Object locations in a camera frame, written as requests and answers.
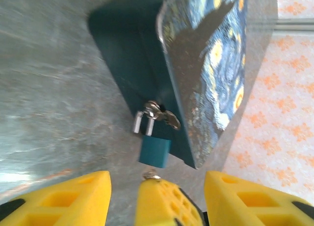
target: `orange patterned wallpaper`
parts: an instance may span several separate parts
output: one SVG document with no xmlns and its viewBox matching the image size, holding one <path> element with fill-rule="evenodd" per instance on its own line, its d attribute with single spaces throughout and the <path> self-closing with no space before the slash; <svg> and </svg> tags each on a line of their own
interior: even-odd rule
<svg viewBox="0 0 314 226">
<path fill-rule="evenodd" d="M 314 204 L 314 34 L 274 35 L 224 171 Z"/>
<path fill-rule="evenodd" d="M 278 14 L 281 19 L 314 18 L 313 0 L 278 0 Z"/>
</svg>

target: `gray countertop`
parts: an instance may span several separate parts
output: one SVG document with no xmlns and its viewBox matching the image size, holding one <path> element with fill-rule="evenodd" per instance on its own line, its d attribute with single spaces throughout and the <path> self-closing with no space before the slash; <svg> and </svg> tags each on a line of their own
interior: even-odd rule
<svg viewBox="0 0 314 226">
<path fill-rule="evenodd" d="M 86 19 L 107 0 L 0 0 L 0 203 L 96 170 L 109 170 L 108 225 L 132 225 L 145 165 L 141 138 Z M 277 0 L 249 0 L 244 101 L 205 165 L 171 156 L 158 173 L 205 209 L 205 171 L 221 170 L 259 71 Z"/>
</svg>

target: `padlock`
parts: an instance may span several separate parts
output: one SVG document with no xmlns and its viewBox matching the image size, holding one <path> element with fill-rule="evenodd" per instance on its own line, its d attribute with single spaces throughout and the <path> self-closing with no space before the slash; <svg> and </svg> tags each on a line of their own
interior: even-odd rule
<svg viewBox="0 0 314 226">
<path fill-rule="evenodd" d="M 144 114 L 148 117 L 146 133 L 143 136 L 139 162 L 150 166 L 165 168 L 171 147 L 171 140 L 156 138 L 152 136 L 155 120 L 165 120 L 174 129 L 180 129 L 177 117 L 169 112 L 162 112 L 158 104 L 149 101 L 145 104 L 144 111 L 138 111 L 135 117 L 133 132 L 139 133 Z"/>
</svg>

